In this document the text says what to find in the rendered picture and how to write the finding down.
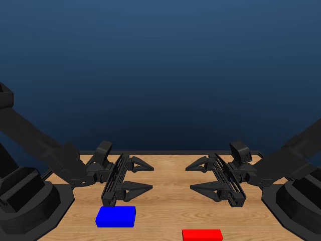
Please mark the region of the blue hollow socket block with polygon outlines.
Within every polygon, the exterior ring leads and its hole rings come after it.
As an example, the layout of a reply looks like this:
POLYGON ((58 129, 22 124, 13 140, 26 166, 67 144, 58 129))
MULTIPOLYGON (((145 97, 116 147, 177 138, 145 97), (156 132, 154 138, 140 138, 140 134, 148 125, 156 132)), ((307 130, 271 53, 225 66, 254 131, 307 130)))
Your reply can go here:
POLYGON ((133 228, 135 224, 135 206, 102 206, 95 219, 99 228, 133 228))

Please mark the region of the thin red peg bar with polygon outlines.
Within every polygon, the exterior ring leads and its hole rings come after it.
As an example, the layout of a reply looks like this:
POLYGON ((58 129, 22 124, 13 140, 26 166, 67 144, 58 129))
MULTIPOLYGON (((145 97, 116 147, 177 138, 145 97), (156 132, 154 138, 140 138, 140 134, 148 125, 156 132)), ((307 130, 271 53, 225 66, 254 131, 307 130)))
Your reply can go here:
POLYGON ((183 241, 223 241, 219 229, 183 229, 183 241))

